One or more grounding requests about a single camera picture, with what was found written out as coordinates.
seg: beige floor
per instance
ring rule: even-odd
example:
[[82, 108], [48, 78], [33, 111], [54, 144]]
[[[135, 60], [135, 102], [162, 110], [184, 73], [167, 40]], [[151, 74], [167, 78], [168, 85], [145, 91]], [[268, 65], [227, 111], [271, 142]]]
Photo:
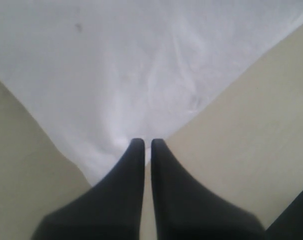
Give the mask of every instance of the beige floor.
[[[270, 225], [303, 189], [303, 26], [167, 142], [198, 180]], [[88, 188], [0, 84], [0, 240], [29, 239]], [[156, 239], [154, 222], [147, 168], [141, 239]]]

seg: white sheet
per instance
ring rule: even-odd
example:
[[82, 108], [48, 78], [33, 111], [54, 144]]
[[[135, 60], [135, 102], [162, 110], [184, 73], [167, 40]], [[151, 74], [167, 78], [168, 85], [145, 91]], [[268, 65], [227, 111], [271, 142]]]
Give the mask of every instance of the white sheet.
[[303, 0], [3, 0], [0, 81], [97, 183], [303, 23]]

